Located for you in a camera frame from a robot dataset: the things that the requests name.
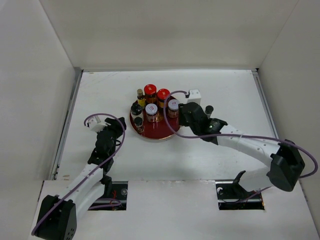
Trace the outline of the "red lid chili sauce jar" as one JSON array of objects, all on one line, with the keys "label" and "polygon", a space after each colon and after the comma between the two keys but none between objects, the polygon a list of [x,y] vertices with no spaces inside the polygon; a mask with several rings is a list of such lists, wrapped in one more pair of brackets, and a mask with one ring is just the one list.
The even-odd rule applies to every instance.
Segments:
[{"label": "red lid chili sauce jar", "polygon": [[147,84],[144,87],[145,101],[147,104],[157,103],[157,87],[154,84]]}]

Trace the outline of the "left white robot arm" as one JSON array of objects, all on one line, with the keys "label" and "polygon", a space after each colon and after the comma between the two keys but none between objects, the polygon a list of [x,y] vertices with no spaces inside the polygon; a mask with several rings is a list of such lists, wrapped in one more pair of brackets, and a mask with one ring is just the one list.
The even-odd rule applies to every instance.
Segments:
[{"label": "left white robot arm", "polygon": [[60,193],[47,195],[41,202],[37,222],[31,235],[42,240],[71,240],[78,220],[92,204],[112,195],[112,180],[107,175],[114,156],[122,147],[126,136],[124,117],[99,113],[84,120],[84,125],[96,132],[95,147],[81,173]]}]

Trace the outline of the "small yellow label oil bottle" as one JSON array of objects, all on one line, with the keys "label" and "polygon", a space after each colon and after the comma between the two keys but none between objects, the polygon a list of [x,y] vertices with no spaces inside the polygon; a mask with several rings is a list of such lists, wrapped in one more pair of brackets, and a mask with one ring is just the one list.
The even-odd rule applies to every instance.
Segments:
[{"label": "small yellow label oil bottle", "polygon": [[137,103],[144,109],[146,107],[146,99],[141,88],[137,90]]}]

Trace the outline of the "black cap spice bottle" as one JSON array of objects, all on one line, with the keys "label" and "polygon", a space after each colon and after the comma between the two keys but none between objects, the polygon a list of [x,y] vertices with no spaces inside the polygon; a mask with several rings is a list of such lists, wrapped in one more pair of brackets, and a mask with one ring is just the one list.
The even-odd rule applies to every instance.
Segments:
[{"label": "black cap spice bottle", "polygon": [[204,113],[207,116],[207,118],[209,119],[212,115],[214,111],[214,107],[212,105],[207,105],[204,109]]}]

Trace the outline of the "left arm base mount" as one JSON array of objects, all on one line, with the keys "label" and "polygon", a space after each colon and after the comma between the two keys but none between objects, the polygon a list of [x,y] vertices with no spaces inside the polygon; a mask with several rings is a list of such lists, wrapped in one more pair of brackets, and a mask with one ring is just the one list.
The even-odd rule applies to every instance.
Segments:
[{"label": "left arm base mount", "polygon": [[128,182],[113,181],[105,187],[104,194],[88,209],[89,211],[125,211],[127,209]]}]

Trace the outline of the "round red tray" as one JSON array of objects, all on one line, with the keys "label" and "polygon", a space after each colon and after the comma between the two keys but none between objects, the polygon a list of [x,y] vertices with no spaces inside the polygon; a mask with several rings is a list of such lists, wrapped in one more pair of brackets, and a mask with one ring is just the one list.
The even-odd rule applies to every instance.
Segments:
[{"label": "round red tray", "polygon": [[138,133],[140,136],[151,139],[151,140],[164,140],[172,136],[174,133],[168,127],[165,118],[164,118],[164,110],[158,107],[158,116],[156,122],[149,122],[147,120],[145,108],[143,109],[143,126],[144,132],[138,133],[136,126],[134,124],[134,120],[131,117],[130,109],[129,109],[129,122],[133,127],[134,131]]}]

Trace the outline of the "white lid sauce jar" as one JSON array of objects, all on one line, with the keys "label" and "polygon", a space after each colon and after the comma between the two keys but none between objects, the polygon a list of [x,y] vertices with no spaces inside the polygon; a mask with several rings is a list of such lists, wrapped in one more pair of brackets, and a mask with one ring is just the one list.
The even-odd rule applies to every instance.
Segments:
[{"label": "white lid sauce jar", "polygon": [[158,119],[158,107],[154,103],[149,103],[145,107],[145,113],[147,121],[150,123],[154,123]]}]

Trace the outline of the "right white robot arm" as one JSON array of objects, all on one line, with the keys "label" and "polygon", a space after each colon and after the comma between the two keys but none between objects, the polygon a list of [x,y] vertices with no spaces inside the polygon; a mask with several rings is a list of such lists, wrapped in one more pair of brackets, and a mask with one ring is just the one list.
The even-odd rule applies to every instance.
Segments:
[{"label": "right white robot arm", "polygon": [[226,121],[209,118],[202,107],[189,102],[179,104],[179,124],[190,127],[205,142],[237,150],[264,164],[256,171],[241,171],[233,181],[232,192],[238,198],[259,188],[276,187],[285,192],[295,188],[305,162],[294,143],[245,135]]}]

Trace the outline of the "clear bottle black pump cap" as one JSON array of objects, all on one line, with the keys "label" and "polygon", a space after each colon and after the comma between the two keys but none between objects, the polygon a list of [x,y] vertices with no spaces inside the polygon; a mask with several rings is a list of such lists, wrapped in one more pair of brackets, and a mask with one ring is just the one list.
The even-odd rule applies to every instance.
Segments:
[{"label": "clear bottle black pump cap", "polygon": [[139,105],[137,102],[134,102],[130,107],[130,116],[134,121],[136,118],[141,118],[144,120],[143,107]]}]

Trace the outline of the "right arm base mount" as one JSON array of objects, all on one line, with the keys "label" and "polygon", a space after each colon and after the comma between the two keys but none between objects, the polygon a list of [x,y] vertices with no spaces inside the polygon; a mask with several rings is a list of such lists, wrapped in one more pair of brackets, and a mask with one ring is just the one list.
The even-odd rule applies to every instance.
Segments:
[{"label": "right arm base mount", "polygon": [[215,182],[218,209],[221,211],[264,210],[261,191],[246,191],[239,182],[245,171],[234,179]]}]

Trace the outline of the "small black cap spice jar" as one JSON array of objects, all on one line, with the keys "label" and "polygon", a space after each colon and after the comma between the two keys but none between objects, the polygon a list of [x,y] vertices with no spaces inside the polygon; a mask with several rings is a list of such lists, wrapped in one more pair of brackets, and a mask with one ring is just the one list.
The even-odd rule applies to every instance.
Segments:
[{"label": "small black cap spice jar", "polygon": [[141,117],[136,117],[134,119],[134,125],[136,127],[136,130],[138,133],[143,133],[144,132],[144,125],[143,125],[144,121]]}]

